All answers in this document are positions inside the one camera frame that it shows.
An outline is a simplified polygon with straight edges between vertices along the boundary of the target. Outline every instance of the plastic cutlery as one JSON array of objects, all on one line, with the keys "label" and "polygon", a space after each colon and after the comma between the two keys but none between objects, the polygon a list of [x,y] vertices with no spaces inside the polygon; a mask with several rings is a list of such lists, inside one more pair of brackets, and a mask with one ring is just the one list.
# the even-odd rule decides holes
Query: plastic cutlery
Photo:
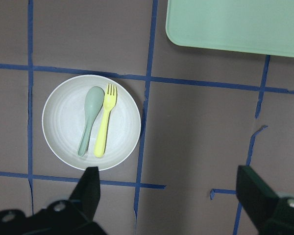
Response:
[{"label": "plastic cutlery", "polygon": [[85,128],[80,141],[77,154],[84,156],[88,149],[90,133],[94,124],[94,121],[102,107],[104,99],[104,91],[100,87],[92,87],[86,94],[85,98]]},{"label": "plastic cutlery", "polygon": [[103,117],[101,125],[99,128],[94,155],[98,158],[101,158],[105,152],[106,141],[107,141],[107,131],[108,131],[108,122],[111,110],[114,108],[117,102],[117,87],[116,85],[108,84],[106,94],[104,95],[103,100]]}]

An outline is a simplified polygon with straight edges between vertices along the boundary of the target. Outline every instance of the spoon handle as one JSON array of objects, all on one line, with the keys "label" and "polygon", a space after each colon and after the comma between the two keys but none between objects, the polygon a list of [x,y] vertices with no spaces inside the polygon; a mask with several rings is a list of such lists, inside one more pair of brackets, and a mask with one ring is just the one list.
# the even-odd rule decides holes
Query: spoon handle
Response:
[{"label": "spoon handle", "polygon": [[87,151],[92,126],[93,124],[91,123],[91,120],[86,120],[84,133],[80,141],[78,152],[77,152],[77,154],[81,157],[84,156],[84,154]]},{"label": "spoon handle", "polygon": [[107,131],[108,131],[108,122],[109,122],[110,111],[104,109],[102,121],[100,124],[98,136],[95,143],[94,155],[98,158],[101,158],[106,149],[107,142]]}]

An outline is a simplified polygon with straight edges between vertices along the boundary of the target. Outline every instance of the plate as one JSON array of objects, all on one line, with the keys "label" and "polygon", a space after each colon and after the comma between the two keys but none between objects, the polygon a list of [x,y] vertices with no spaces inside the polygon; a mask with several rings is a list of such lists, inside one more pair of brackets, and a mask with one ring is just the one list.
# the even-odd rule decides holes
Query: plate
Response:
[{"label": "plate", "polygon": [[[89,149],[79,157],[77,149],[85,125],[86,94],[93,86],[105,91],[108,83],[117,86],[118,98],[110,114],[105,153],[102,158],[93,154],[102,108],[92,128]],[[140,136],[141,116],[134,99],[120,84],[102,76],[81,75],[61,83],[50,94],[43,109],[42,128],[49,148],[66,164],[81,170],[89,166],[106,170],[123,162],[134,150]]]},{"label": "plate", "polygon": [[180,46],[294,57],[294,0],[169,0]]}]

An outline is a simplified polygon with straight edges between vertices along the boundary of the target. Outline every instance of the yellow fork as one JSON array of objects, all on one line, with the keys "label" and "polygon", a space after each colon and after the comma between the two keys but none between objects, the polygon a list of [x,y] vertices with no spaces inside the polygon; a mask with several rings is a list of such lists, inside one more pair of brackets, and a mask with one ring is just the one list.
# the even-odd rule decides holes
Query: yellow fork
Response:
[{"label": "yellow fork", "polygon": [[101,158],[106,149],[108,122],[111,110],[117,102],[117,87],[116,85],[108,84],[103,100],[103,116],[94,148],[94,155]]}]

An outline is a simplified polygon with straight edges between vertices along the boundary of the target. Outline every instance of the fork handle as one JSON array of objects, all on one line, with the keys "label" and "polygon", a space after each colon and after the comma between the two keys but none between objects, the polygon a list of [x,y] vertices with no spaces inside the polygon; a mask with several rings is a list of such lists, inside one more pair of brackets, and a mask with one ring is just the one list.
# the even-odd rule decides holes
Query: fork handle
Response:
[{"label": "fork handle", "polygon": [[103,156],[106,149],[109,115],[110,111],[104,109],[94,148],[94,155],[98,158],[101,158]]}]

